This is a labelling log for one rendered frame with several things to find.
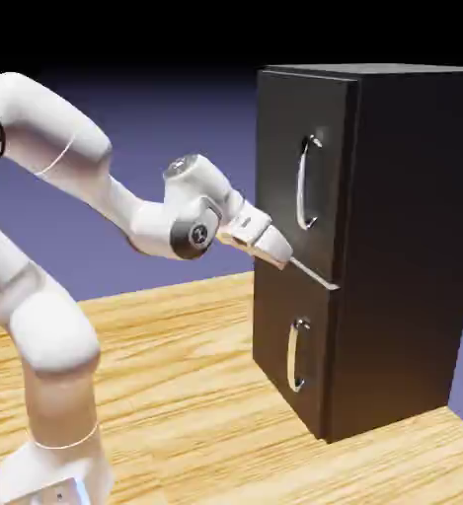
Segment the dark wood cabinet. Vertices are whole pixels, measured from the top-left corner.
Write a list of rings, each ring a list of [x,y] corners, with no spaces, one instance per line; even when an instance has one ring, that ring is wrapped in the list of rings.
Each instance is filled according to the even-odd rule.
[[[463,67],[263,71],[358,84],[342,276],[291,263],[339,291],[323,440],[447,405],[463,332]]]

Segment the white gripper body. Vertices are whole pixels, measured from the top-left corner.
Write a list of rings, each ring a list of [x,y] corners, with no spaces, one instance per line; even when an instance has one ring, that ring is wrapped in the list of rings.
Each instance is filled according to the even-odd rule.
[[[236,236],[225,233],[223,228],[219,229],[216,238],[222,244],[263,260],[278,270],[283,270],[293,255],[290,243],[274,225],[269,225],[250,245]]]

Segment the tall dark cabinet door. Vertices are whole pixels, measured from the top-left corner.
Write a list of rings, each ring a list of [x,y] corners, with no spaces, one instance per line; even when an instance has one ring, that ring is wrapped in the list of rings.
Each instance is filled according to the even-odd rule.
[[[256,203],[287,238],[294,256],[330,283],[342,276],[348,172],[358,84],[351,79],[263,71],[258,78]],[[307,231],[296,221],[296,181],[303,140]]]

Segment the short dark cabinet door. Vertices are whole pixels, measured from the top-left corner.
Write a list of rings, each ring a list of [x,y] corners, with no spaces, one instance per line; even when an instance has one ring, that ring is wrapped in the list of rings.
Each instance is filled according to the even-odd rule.
[[[294,265],[278,270],[265,262],[254,269],[253,358],[308,430],[328,439],[328,369],[339,291],[324,287]],[[294,393],[286,379],[291,323],[306,319],[298,337],[296,373],[305,380]]]

